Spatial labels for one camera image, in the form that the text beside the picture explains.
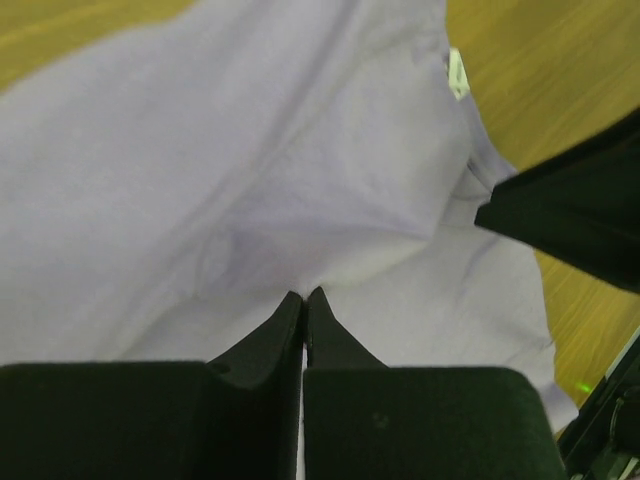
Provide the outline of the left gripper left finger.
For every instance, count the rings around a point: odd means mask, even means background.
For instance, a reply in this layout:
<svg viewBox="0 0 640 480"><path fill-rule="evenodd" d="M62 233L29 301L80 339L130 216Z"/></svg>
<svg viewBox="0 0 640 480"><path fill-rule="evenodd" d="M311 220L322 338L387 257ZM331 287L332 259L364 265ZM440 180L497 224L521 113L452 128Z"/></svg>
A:
<svg viewBox="0 0 640 480"><path fill-rule="evenodd" d="M1 369L5 479L292 479L302 299L212 361Z"/></svg>

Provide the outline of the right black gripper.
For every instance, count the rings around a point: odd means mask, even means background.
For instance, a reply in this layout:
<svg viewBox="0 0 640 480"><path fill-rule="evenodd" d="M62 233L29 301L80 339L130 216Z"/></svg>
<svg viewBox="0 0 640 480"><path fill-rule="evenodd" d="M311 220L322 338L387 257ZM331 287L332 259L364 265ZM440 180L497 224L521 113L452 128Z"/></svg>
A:
<svg viewBox="0 0 640 480"><path fill-rule="evenodd" d="M639 477L639 333L635 332L558 440L570 479Z"/></svg>

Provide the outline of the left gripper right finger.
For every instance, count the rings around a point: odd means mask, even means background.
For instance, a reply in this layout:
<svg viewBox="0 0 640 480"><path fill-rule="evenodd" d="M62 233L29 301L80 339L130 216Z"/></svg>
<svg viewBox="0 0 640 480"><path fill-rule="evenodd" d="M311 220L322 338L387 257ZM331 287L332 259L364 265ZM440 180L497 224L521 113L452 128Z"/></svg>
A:
<svg viewBox="0 0 640 480"><path fill-rule="evenodd" d="M308 479L564 479L538 392L503 367L391 368L307 300Z"/></svg>

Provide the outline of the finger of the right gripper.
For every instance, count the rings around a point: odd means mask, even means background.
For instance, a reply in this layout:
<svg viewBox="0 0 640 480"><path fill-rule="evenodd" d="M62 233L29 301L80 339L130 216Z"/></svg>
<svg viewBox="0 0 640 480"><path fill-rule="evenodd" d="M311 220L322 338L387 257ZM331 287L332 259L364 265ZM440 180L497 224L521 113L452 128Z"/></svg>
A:
<svg viewBox="0 0 640 480"><path fill-rule="evenodd" d="M639 290L639 112L500 184L475 224Z"/></svg>

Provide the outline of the purple t-shirt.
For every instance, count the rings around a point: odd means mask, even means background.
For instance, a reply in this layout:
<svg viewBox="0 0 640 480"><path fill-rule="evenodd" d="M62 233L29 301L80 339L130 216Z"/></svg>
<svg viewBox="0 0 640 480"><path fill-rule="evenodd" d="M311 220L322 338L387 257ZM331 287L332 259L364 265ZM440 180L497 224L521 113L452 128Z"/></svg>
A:
<svg viewBox="0 0 640 480"><path fill-rule="evenodd" d="M1 96L1 359L210 359L322 287L390 366L506 366L554 430L514 174L449 86L442 1L201 1Z"/></svg>

